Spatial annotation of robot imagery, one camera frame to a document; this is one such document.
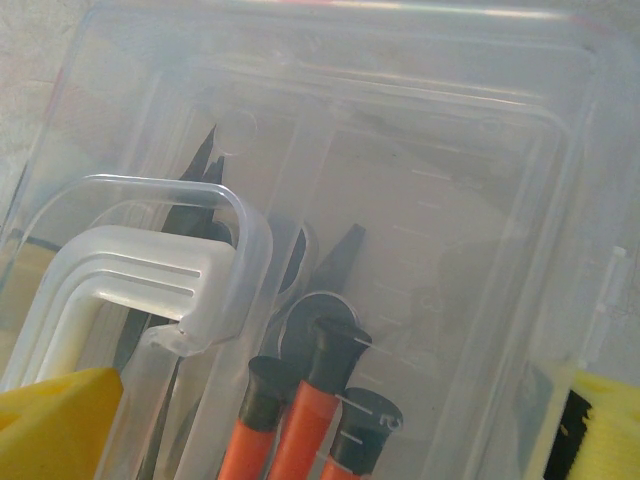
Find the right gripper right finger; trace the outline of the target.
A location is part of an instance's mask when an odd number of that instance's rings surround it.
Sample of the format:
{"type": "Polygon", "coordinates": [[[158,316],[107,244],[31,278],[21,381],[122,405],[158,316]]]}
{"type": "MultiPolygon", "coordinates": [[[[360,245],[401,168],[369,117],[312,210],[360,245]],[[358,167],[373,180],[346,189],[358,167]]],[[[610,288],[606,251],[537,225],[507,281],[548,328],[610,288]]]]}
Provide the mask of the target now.
{"type": "Polygon", "coordinates": [[[581,371],[567,396],[545,479],[639,478],[639,388],[581,371]]]}

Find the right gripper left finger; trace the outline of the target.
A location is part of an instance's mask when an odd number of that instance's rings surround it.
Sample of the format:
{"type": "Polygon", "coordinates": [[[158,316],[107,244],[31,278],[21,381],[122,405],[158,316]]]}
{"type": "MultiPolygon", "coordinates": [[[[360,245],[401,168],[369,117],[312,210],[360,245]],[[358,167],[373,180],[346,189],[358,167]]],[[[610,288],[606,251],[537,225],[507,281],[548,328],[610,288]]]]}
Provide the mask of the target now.
{"type": "Polygon", "coordinates": [[[113,368],[90,368],[3,392],[1,477],[93,478],[122,393],[113,368]]]}

